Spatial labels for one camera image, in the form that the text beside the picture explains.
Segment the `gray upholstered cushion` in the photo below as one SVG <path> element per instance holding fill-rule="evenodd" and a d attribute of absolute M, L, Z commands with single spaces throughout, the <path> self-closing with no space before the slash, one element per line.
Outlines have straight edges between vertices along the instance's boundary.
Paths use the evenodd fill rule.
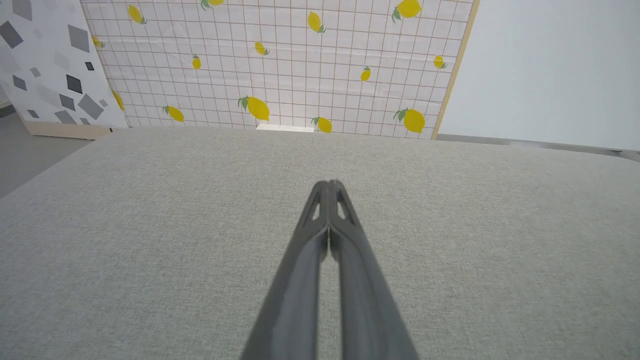
<path fill-rule="evenodd" d="M 0 200 L 0 357 L 235 359 L 340 179 L 424 359 L 638 359 L 640 164 L 202 128 L 97 140 Z M 339 358 L 337 265 L 319 358 Z"/>

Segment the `green leaf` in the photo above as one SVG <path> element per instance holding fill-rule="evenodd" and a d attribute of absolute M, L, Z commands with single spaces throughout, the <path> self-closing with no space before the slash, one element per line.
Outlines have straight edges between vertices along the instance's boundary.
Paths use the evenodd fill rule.
<path fill-rule="evenodd" d="M 408 109 L 404 109 L 403 111 L 400 111 L 400 114 L 398 114 L 398 122 L 402 121 L 402 119 L 404 119 L 404 116 L 406 115 L 406 111 Z"/>
<path fill-rule="evenodd" d="M 400 13 L 398 12 L 398 7 L 396 6 L 396 8 L 394 8 L 394 13 L 391 14 L 391 21 L 394 22 L 394 24 L 396 23 L 396 19 L 400 20 Z"/>

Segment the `white wall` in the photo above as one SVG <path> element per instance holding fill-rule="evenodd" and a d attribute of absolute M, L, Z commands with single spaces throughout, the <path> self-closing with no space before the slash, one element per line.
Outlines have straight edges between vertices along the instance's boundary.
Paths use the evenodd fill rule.
<path fill-rule="evenodd" d="M 481 0 L 440 134 L 640 150 L 640 1 Z"/>

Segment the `grid pattern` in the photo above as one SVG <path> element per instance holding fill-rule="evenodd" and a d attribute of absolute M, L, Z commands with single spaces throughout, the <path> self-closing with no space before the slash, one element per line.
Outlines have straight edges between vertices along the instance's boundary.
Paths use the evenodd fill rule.
<path fill-rule="evenodd" d="M 394 22 L 400 0 L 207 1 L 81 1 L 130 126 L 255 128 L 263 120 L 237 105 L 248 95 L 266 103 L 272 124 L 323 117 L 334 133 L 431 138 L 472 5 L 420 0 L 416 16 Z M 132 20 L 130 4 L 146 24 Z M 310 28 L 310 12 L 324 33 Z M 405 108 L 424 117 L 421 133 L 394 118 Z"/>

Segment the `gray floor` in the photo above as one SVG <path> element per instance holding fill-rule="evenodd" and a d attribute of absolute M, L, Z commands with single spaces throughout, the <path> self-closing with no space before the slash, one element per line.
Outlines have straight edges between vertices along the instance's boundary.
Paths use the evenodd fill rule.
<path fill-rule="evenodd" d="M 0 119 L 0 198 L 91 140 L 31 136 L 16 113 Z"/>
<path fill-rule="evenodd" d="M 586 147 L 472 138 L 470 136 L 447 137 L 441 135 L 438 139 L 592 152 L 640 161 L 640 154 L 628 151 L 618 152 Z M 13 107 L 0 109 L 0 199 L 90 142 L 91 140 L 31 136 L 15 114 Z"/>

